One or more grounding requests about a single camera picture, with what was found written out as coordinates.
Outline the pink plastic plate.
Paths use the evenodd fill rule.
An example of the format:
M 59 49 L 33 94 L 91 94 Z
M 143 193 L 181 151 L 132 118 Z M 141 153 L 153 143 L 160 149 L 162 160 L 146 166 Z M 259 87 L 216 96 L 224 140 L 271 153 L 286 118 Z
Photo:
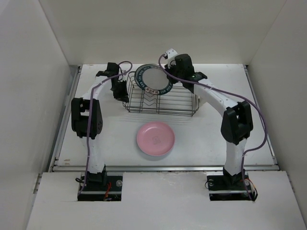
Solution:
M 164 122 L 148 122 L 136 135 L 137 145 L 148 156 L 162 157 L 168 154 L 175 145 L 175 133 Z

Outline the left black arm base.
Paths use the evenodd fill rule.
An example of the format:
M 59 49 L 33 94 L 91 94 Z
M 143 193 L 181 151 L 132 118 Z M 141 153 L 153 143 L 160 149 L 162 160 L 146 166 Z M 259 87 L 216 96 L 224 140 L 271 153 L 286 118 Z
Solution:
M 121 201 L 123 176 L 106 174 L 87 174 L 76 178 L 79 183 L 78 201 Z

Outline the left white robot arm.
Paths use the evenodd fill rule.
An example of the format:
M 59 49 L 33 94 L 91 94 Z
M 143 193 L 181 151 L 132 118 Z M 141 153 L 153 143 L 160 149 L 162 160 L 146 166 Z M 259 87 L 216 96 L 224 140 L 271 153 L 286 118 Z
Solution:
M 110 90 L 115 100 L 129 102 L 127 82 L 121 77 L 127 75 L 131 69 L 132 63 L 129 61 L 118 64 L 109 62 L 106 70 L 96 74 L 90 89 L 82 97 L 75 97 L 71 101 L 71 127 L 87 149 L 86 169 L 84 179 L 80 181 L 80 192 L 90 184 L 96 190 L 107 186 L 107 178 L 103 175 L 105 160 L 98 137 L 103 129 L 101 101 Z

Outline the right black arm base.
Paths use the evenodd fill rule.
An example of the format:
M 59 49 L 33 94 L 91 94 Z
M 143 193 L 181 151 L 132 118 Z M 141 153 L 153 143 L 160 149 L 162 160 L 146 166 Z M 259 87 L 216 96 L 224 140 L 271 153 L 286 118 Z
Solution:
M 244 181 L 239 176 L 239 181 L 234 185 L 227 185 L 223 175 L 207 175 L 205 187 L 209 191 L 210 201 L 256 201 L 258 191 L 250 180 L 248 174 L 245 174 Z

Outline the grey wire dish rack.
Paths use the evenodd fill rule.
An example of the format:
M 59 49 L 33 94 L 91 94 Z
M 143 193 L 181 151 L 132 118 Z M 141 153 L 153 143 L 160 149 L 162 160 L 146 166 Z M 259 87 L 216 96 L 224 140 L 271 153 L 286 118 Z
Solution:
M 122 104 L 130 113 L 193 116 L 199 110 L 199 98 L 180 84 L 167 94 L 154 95 L 137 85 L 133 71 L 126 80 L 129 102 Z

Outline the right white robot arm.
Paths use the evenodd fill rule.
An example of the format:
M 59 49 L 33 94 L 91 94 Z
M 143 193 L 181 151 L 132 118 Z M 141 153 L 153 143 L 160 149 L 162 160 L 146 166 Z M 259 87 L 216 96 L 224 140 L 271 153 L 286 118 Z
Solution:
M 237 102 L 217 89 L 202 72 L 196 72 L 188 54 L 166 51 L 165 72 L 171 82 L 181 82 L 184 88 L 211 105 L 222 117 L 221 134 L 226 141 L 226 162 L 222 183 L 226 190 L 244 189 L 243 153 L 253 129 L 250 104 Z

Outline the patterned ceramic plate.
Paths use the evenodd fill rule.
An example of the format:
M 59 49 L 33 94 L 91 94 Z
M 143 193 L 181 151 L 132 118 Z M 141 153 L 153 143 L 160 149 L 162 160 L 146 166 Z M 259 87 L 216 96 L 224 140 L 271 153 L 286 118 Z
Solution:
M 143 91 L 153 95 L 167 94 L 173 88 L 167 75 L 156 64 L 144 64 L 138 67 L 134 79 Z

